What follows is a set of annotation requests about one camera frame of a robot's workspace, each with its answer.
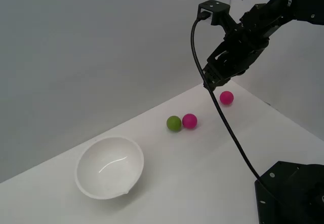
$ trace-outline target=green ball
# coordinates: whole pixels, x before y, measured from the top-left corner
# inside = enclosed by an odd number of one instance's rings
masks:
[[[172,131],[180,131],[181,119],[177,116],[171,116],[167,120],[167,127]]]

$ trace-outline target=ball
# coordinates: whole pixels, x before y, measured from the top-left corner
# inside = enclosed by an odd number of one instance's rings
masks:
[[[187,129],[193,129],[194,127],[196,127],[197,122],[198,122],[197,117],[193,114],[186,114],[182,118],[183,127]]]
[[[171,116],[167,120],[167,127],[171,131],[180,131],[181,129],[181,119],[177,116]]]
[[[222,94],[219,96],[219,99],[222,104],[230,105],[234,100],[234,95],[230,91],[223,91]]]

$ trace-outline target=table surface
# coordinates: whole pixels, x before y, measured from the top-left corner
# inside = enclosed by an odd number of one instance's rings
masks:
[[[256,170],[277,161],[324,164],[324,142],[237,84],[223,110]],[[198,117],[195,130],[172,133],[171,115]],[[109,135],[138,142],[144,170],[122,197],[94,200],[74,183],[82,151]],[[200,85],[0,184],[2,223],[258,224],[255,178]]]

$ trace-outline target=bowl rim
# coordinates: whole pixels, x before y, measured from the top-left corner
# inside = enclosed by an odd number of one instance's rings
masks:
[[[93,195],[93,194],[90,194],[88,191],[86,191],[82,185],[80,184],[79,182],[79,179],[77,177],[77,170],[78,170],[78,167],[79,167],[79,163],[80,163],[80,160],[82,159],[82,157],[84,156],[84,154],[92,147],[94,146],[96,143],[99,143],[101,142],[102,140],[104,139],[109,139],[109,138],[122,138],[122,139],[125,139],[125,140],[128,140],[129,142],[131,142],[138,150],[138,152],[140,153],[140,160],[141,160],[141,169],[140,171],[137,173],[135,179],[133,180],[133,182],[130,184],[128,190],[125,190],[123,192],[118,192],[118,193],[115,193],[115,194],[112,194],[112,195],[107,195],[107,196],[97,196],[97,195]],[[131,190],[131,188],[136,184],[136,182],[138,181],[138,179],[140,178],[140,176],[142,175],[142,172],[143,172],[143,168],[144,168],[144,156],[143,156],[143,152],[142,152],[142,149],[140,148],[140,146],[135,142],[133,141],[132,139],[130,138],[127,138],[125,136],[120,136],[120,135],[110,135],[110,136],[103,136],[103,137],[100,137],[98,139],[95,139],[95,142],[92,142],[89,146],[86,147],[86,149],[82,152],[82,154],[79,156],[77,162],[76,162],[76,167],[75,167],[75,170],[74,170],[74,181],[77,185],[77,187],[79,188],[79,190],[85,194],[86,196],[90,197],[90,198],[93,198],[93,199],[97,199],[97,200],[108,200],[108,199],[112,199],[112,198],[115,198],[115,197],[118,197],[118,196],[121,196],[121,195],[124,195],[124,194],[127,194],[129,192],[129,190]]]

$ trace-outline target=black cable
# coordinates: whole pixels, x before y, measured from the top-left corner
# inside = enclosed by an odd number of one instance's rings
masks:
[[[245,163],[247,164],[247,166],[249,167],[249,169],[251,170],[251,172],[254,174],[254,176],[256,177],[256,179],[259,181],[259,183],[262,185],[262,187],[278,202],[278,203],[281,203],[281,201],[279,201],[275,196],[274,194],[272,193],[272,191],[268,188],[268,186],[264,183],[264,181],[261,179],[260,175],[257,173],[257,171],[254,169],[254,167],[252,166],[250,160],[248,159],[247,155],[245,154],[242,146],[240,145],[240,143],[238,142],[233,130],[231,129],[230,125],[228,124],[223,112],[222,112],[222,109],[221,107],[219,106],[218,102],[217,102],[217,99],[213,93],[213,91],[211,90],[211,88],[209,87],[208,85],[208,82],[207,82],[207,79],[204,75],[204,72],[203,72],[203,69],[201,68],[201,65],[199,63],[199,60],[198,60],[198,57],[197,57],[197,54],[196,54],[196,49],[195,49],[195,45],[194,45],[194,32],[195,32],[195,29],[196,29],[196,26],[198,24],[198,22],[200,22],[201,20],[206,20],[210,17],[210,13],[207,12],[207,11],[203,11],[201,12],[199,15],[198,15],[198,18],[195,20],[195,22],[193,23],[192,25],[192,29],[191,29],[191,35],[190,35],[190,44],[191,44],[191,51],[192,51],[192,55],[193,55],[193,59],[194,59],[194,62],[199,70],[199,73],[202,77],[202,80],[204,81],[204,85],[205,87],[207,88],[212,100],[213,100],[213,103],[219,113],[219,116],[221,117],[226,129],[228,130],[228,133],[230,134],[230,136],[232,137],[234,143],[236,144],[240,154],[242,155]]]

